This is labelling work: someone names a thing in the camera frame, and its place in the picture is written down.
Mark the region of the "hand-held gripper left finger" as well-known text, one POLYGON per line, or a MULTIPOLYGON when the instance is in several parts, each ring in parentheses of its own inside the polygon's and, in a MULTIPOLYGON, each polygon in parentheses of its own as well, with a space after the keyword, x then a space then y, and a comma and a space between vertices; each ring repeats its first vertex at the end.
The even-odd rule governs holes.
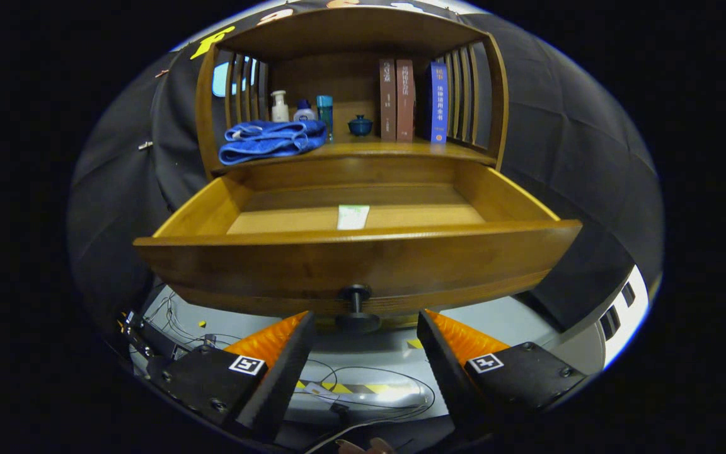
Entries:
POLYGON ((222 430, 271 442, 313 346, 314 321, 305 311, 224 349, 201 345, 174 360, 154 356, 150 380, 222 430))

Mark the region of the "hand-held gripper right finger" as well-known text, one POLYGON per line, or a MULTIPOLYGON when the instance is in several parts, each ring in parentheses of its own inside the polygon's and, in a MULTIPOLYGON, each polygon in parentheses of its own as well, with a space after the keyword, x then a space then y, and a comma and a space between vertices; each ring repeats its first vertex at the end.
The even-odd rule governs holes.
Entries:
POLYGON ((587 381, 535 342, 509 345, 428 308, 416 330, 461 439, 539 419, 587 381))

